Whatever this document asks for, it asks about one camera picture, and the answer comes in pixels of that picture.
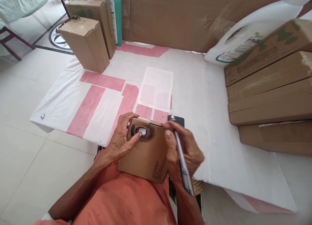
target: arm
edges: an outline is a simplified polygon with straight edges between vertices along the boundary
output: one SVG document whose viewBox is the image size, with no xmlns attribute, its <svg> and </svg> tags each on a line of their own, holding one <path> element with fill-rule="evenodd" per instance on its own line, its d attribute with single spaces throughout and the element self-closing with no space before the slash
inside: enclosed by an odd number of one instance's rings
<svg viewBox="0 0 312 225">
<path fill-rule="evenodd" d="M 168 124 L 162 124 L 162 127 L 167 129 L 165 131 L 165 138 L 168 147 L 167 165 L 176 191 L 178 224 L 205 224 L 195 196 L 191 196 L 183 188 L 179 166 L 179 155 L 173 129 L 179 133 L 179 137 L 183 140 L 182 147 L 184 158 L 191 179 L 193 178 L 193 174 L 199 165 L 204 161 L 204 155 L 198 148 L 193 134 L 188 129 L 185 129 L 181 125 L 172 121 L 169 121 Z"/>
<path fill-rule="evenodd" d="M 95 162 L 50 208 L 49 214 L 54 220 L 73 220 L 79 213 L 84 203 L 89 198 L 103 170 L 112 163 L 111 159 L 105 153 L 105 150 L 102 152 L 101 155 L 103 155 L 102 160 L 104 164 L 99 165 Z"/>
<path fill-rule="evenodd" d="M 107 148 L 99 153 L 96 161 L 87 172 L 50 208 L 49 214 L 54 220 L 74 220 L 89 198 L 104 169 L 130 152 L 132 147 L 139 141 L 142 136 L 141 132 L 135 134 L 128 142 L 126 139 L 126 130 L 130 119 L 138 116 L 133 112 L 129 112 L 119 117 Z"/>
</svg>

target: pink printed pattern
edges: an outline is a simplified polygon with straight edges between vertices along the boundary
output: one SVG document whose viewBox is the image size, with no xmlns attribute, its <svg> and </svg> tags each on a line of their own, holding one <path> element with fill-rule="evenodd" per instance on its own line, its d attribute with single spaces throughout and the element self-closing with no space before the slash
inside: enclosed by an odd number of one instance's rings
<svg viewBox="0 0 312 225">
<path fill-rule="evenodd" d="M 115 118 L 114 125 L 111 129 L 110 136 L 108 138 L 106 145 L 108 145 L 109 142 L 111 141 L 111 137 L 114 134 L 115 128 L 116 128 L 117 123 L 118 123 L 119 116 L 122 114 L 133 111 L 133 108 L 134 108 L 134 105 L 136 103 L 138 94 L 139 94 L 139 88 L 137 86 L 130 85 L 130 84 L 125 85 L 125 87 L 123 89 L 123 94 L 122 94 L 123 100 L 120 104 L 119 110 L 118 110 L 116 118 Z"/>
<path fill-rule="evenodd" d="M 100 102 L 105 88 L 92 85 L 82 101 L 66 133 L 82 138 Z"/>
<path fill-rule="evenodd" d="M 140 104 L 137 104 L 136 107 L 136 114 L 138 114 L 142 118 L 150 119 L 150 117 L 152 116 L 152 108 Z"/>
<path fill-rule="evenodd" d="M 155 110 L 153 120 L 159 123 L 165 123 L 168 121 L 168 115 L 169 113 L 167 112 Z"/>
<path fill-rule="evenodd" d="M 81 82 L 94 84 L 97 86 L 110 88 L 121 92 L 124 87 L 125 80 L 116 77 L 85 71 L 82 75 Z"/>
<path fill-rule="evenodd" d="M 117 46 L 116 50 L 134 53 L 138 55 L 144 55 L 149 57 L 159 58 L 165 52 L 167 52 L 170 48 L 154 46 L 153 48 L 146 48 L 141 46 L 129 45 L 123 42 L 122 46 Z"/>
<path fill-rule="evenodd" d="M 249 197 L 242 194 L 243 197 L 249 202 L 249 204 L 258 212 L 258 213 L 283 213 L 283 214 L 292 214 L 293 212 L 265 201 Z"/>
</svg>

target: green bottle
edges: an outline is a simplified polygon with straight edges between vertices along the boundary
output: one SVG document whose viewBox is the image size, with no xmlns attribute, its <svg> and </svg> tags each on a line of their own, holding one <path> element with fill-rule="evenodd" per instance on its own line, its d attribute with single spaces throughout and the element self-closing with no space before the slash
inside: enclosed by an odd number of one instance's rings
<svg viewBox="0 0 312 225">
<path fill-rule="evenodd" d="M 113 19 L 113 28 L 116 46 L 123 44 L 123 25 L 121 15 L 121 0 L 111 0 L 111 16 Z"/>
</svg>

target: bottle label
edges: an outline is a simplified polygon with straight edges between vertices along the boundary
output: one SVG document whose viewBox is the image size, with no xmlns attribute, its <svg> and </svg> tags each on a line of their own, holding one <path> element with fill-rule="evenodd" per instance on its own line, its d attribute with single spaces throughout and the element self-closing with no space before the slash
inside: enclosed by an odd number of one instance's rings
<svg viewBox="0 0 312 225">
<path fill-rule="evenodd" d="M 117 40 L 117 25 L 116 25 L 116 12 L 115 12 L 115 2 L 114 0 L 111 0 L 110 1 L 111 3 L 111 17 L 113 19 L 113 29 L 114 29 L 114 36 L 115 36 L 115 43 L 117 44 L 118 43 L 118 40 Z"/>
<path fill-rule="evenodd" d="M 249 50 L 252 46 L 259 43 L 264 38 L 264 35 L 260 35 L 259 32 L 255 32 L 251 37 L 245 40 L 235 50 L 224 52 L 215 59 L 219 62 L 230 63 L 238 58 L 240 55 Z"/>
</svg>

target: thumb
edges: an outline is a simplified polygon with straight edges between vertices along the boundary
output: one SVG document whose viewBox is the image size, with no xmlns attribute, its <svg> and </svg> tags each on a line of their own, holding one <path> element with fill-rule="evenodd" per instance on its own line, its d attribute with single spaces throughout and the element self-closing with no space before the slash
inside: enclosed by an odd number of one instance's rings
<svg viewBox="0 0 312 225">
<path fill-rule="evenodd" d="M 132 147 L 135 146 L 135 144 L 139 142 L 141 136 L 142 136 L 142 132 L 136 133 L 136 134 L 126 143 L 127 148 L 132 149 Z"/>
<path fill-rule="evenodd" d="M 168 146 L 167 149 L 167 160 L 170 162 L 175 162 L 178 160 L 178 152 L 176 149 L 176 138 L 173 132 L 170 130 L 165 131 L 165 139 Z"/>
</svg>

